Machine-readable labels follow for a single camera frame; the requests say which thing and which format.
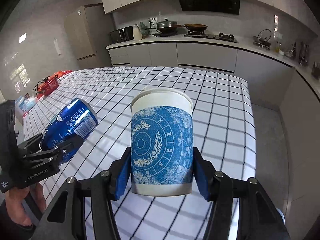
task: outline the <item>blue and white paper cup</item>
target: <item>blue and white paper cup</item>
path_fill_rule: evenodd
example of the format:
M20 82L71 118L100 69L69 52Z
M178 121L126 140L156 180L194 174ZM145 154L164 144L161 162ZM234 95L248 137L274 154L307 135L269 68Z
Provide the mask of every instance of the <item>blue and white paper cup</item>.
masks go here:
M192 192L193 103L171 88L142 91L131 103L132 192L177 196Z

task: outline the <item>barcode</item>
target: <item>barcode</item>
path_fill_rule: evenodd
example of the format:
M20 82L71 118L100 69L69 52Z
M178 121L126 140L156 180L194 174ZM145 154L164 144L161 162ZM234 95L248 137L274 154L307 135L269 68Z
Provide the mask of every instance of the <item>barcode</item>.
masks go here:
M82 138L86 137L88 133L96 126L96 122L91 115L88 115L82 123L75 129L75 133Z

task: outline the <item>screw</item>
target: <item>screw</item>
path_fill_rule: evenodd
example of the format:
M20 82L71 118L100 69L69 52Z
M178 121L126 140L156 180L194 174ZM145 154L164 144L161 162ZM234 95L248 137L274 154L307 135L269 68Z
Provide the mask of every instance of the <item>screw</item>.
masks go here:
M256 178L249 178L249 182L251 184L257 184L258 183L258 180Z
M100 172L100 175L101 175L102 177L107 177L107 176L109 176L109 174L110 174L110 172L107 171L107 170Z
M66 179L66 182L69 183L69 184L70 183L74 183L74 181L75 181L75 177L69 177L69 178Z
M222 177L223 177L223 172L222 172L222 171L216 171L216 172L214 173L214 175L215 175L216 177L218 177L218 178L222 178Z

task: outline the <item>gray floor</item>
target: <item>gray floor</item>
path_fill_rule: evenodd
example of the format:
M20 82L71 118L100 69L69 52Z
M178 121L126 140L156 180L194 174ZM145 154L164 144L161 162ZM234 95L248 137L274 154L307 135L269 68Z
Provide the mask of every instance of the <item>gray floor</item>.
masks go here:
M285 215L289 170L284 131L277 111L252 105L257 144L256 178Z

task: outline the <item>black microwave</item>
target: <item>black microwave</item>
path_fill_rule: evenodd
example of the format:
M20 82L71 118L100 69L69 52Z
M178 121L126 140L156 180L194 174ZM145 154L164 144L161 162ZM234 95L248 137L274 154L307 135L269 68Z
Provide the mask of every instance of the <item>black microwave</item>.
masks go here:
M112 43L133 40L132 26L125 27L110 33Z

